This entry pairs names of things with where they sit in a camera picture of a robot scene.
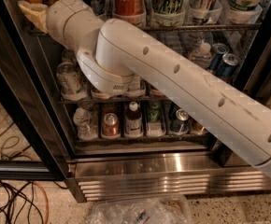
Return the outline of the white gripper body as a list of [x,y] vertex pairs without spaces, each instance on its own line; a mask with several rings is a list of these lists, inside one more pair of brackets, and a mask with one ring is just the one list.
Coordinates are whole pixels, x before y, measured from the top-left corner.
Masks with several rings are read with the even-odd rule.
[[59,0],[50,6],[46,18],[50,36],[64,46],[65,25],[73,15],[82,10],[93,11],[82,0]]

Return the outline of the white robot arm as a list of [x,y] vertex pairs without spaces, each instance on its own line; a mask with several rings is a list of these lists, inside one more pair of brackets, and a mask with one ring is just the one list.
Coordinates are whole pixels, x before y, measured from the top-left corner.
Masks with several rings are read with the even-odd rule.
[[75,52],[86,78],[110,96],[140,76],[252,167],[271,177],[271,109],[133,24],[97,17],[82,0],[19,3],[40,31]]

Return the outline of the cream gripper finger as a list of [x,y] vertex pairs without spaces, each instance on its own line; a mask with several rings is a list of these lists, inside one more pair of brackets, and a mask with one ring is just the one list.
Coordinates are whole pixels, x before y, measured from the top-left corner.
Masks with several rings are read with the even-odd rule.
[[19,1],[18,6],[26,17],[38,30],[43,33],[48,32],[48,27],[46,24],[48,6],[38,3],[29,3],[27,1]]

